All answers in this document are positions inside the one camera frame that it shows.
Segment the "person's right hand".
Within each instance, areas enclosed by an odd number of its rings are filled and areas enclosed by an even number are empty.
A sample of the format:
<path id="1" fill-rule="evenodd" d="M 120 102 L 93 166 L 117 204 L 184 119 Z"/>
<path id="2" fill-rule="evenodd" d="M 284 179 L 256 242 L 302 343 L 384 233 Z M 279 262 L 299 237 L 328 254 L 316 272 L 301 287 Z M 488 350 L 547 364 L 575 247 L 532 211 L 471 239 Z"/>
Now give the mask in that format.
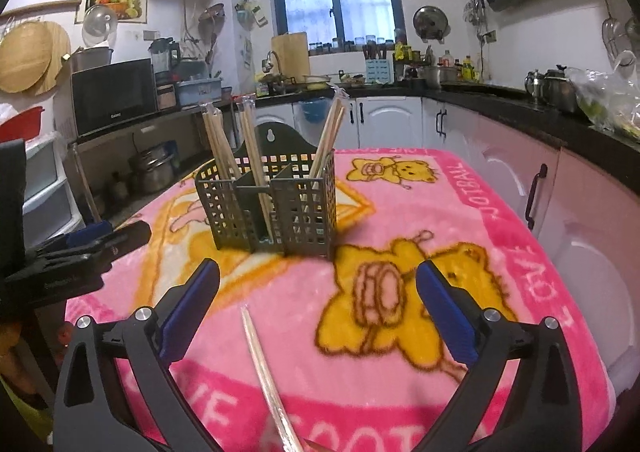
<path id="1" fill-rule="evenodd" d="M 326 446 L 322 446 L 321 444 L 316 443 L 310 439 L 305 438 L 304 441 L 307 446 L 309 446 L 312 450 L 316 452 L 334 452 L 333 450 L 327 448 Z"/>

